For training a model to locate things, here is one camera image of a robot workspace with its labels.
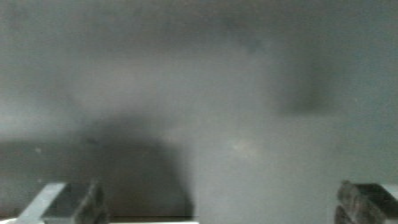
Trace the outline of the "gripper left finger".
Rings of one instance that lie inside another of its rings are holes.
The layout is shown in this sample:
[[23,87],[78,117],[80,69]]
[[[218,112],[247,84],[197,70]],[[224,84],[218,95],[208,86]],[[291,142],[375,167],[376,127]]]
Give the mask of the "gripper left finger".
[[99,183],[48,183],[16,218],[16,224],[108,223],[108,209]]

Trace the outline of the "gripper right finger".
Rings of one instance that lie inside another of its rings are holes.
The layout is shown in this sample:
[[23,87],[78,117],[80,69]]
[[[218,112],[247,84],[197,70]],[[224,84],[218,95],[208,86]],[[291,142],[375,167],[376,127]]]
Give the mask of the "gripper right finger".
[[341,183],[334,224],[398,224],[398,184]]

